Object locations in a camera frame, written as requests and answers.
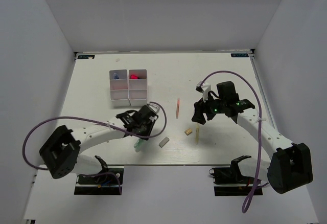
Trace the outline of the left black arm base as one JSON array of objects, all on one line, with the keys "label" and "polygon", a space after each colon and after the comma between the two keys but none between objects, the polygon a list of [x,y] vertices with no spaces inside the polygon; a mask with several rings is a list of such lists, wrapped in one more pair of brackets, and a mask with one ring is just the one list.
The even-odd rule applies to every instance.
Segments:
[{"label": "left black arm base", "polygon": [[97,177],[78,176],[74,195],[121,195],[115,176],[106,174]]}]

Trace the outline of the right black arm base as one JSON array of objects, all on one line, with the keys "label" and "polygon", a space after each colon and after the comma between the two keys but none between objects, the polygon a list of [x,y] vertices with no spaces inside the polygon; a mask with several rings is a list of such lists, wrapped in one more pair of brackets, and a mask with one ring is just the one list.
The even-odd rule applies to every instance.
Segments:
[{"label": "right black arm base", "polygon": [[256,164],[256,159],[243,155],[229,165],[212,167],[208,173],[213,178],[215,196],[246,196],[250,193]]}]

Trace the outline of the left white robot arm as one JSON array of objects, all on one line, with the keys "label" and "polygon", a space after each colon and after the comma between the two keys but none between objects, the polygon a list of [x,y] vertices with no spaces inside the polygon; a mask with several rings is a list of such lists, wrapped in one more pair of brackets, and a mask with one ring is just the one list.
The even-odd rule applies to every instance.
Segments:
[{"label": "left white robot arm", "polygon": [[98,183],[104,182],[108,177],[105,162],[99,156],[90,157],[82,152],[131,134],[148,140],[158,111],[158,106],[146,104],[138,111],[120,113],[103,125],[96,122],[93,126],[78,129],[61,125],[47,139],[39,154],[54,179],[81,173],[90,174]]}]

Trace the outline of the pink cap black highlighter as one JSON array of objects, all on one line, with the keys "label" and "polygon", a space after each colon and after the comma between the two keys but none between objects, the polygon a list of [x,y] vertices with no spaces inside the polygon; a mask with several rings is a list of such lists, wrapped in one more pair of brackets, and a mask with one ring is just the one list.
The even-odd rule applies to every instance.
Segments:
[{"label": "pink cap black highlighter", "polygon": [[141,79],[139,75],[131,74],[130,79]]}]

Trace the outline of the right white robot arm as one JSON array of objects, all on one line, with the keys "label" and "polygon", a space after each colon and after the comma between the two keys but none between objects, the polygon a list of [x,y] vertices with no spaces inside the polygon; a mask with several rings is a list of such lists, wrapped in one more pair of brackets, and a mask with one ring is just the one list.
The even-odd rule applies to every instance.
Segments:
[{"label": "right white robot arm", "polygon": [[204,125],[215,115],[224,114],[261,143],[270,160],[258,163],[249,155],[233,159],[228,168],[212,169],[215,184],[243,184],[246,180],[252,182],[257,176],[283,194],[313,181],[311,153],[306,144],[292,142],[260,119],[255,105],[239,98],[233,82],[218,83],[217,90],[215,94],[210,84],[197,84],[196,91],[202,98],[194,103],[192,121]]}]

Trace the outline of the green correction tape cap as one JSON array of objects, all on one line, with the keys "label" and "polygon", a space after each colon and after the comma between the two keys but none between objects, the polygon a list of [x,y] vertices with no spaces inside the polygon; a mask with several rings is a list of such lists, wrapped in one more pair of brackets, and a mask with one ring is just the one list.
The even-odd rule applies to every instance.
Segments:
[{"label": "green correction tape cap", "polygon": [[138,140],[135,142],[135,144],[134,144],[135,152],[139,152],[139,151],[140,151],[143,142],[144,142],[144,140],[142,140],[142,139],[138,139]]}]

